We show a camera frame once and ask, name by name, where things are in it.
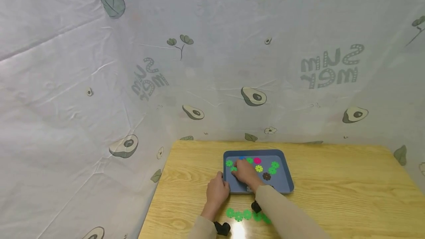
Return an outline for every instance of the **beige sleeve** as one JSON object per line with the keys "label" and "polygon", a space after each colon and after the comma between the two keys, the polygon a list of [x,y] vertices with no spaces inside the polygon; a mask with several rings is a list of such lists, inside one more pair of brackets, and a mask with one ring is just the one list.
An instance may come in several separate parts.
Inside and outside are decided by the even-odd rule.
{"label": "beige sleeve", "polygon": [[188,239],[216,239],[217,230],[214,223],[202,216],[196,218],[195,224],[190,230]]}
{"label": "beige sleeve", "polygon": [[259,186],[255,200],[272,221],[280,238],[330,239],[327,233],[302,209],[271,186]]}

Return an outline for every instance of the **hand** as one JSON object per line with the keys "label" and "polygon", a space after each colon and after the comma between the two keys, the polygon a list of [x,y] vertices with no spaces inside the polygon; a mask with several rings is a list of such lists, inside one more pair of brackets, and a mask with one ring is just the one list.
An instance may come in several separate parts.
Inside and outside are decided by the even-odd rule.
{"label": "hand", "polygon": [[237,160],[235,162],[237,171],[232,171],[232,175],[238,178],[239,181],[245,183],[254,193],[257,192],[258,186],[264,186],[265,184],[258,177],[257,171],[247,160]]}
{"label": "hand", "polygon": [[205,203],[204,210],[201,216],[214,221],[215,215],[221,208],[221,205],[229,197],[230,186],[229,183],[223,181],[223,173],[217,172],[215,178],[212,178],[207,187],[207,203]]}

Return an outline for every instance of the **person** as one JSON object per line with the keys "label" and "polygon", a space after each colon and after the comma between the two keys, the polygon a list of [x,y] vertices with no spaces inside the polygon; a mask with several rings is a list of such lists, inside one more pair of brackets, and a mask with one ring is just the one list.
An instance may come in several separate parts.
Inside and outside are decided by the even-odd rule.
{"label": "person", "polygon": [[[330,239],[330,236],[304,211],[272,186],[263,183],[249,162],[245,159],[237,160],[235,167],[237,171],[232,171],[232,174],[252,189],[255,200],[271,220],[280,238]],[[216,239],[217,231],[213,222],[229,193],[229,183],[223,181],[223,173],[218,172],[208,183],[207,202],[189,233],[189,239]]]}

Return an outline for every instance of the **avocado print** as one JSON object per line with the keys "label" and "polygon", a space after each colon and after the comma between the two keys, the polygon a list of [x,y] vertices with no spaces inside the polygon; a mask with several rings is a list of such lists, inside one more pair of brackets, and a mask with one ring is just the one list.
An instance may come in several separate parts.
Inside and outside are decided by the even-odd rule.
{"label": "avocado print", "polygon": [[358,122],[364,119],[368,113],[369,111],[366,109],[350,107],[344,113],[343,122],[346,124]]}
{"label": "avocado print", "polygon": [[198,108],[191,107],[190,105],[183,105],[182,108],[190,119],[201,120],[204,118],[204,112]]}
{"label": "avocado print", "polygon": [[246,104],[249,106],[260,106],[265,104],[267,100],[265,93],[250,87],[242,87],[241,94]]}
{"label": "avocado print", "polygon": [[109,152],[116,157],[129,158],[134,154],[138,144],[139,140],[137,136],[128,135],[109,145]]}
{"label": "avocado print", "polygon": [[104,228],[99,226],[89,231],[82,239],[103,239],[104,234]]}

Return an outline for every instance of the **wrinkled fabric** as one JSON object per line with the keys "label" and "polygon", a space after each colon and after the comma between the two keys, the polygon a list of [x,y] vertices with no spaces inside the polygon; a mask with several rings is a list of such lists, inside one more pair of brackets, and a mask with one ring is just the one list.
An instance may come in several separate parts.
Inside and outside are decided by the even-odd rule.
{"label": "wrinkled fabric", "polygon": [[181,138],[381,144],[425,192],[425,0],[0,9],[2,237],[136,238]]}

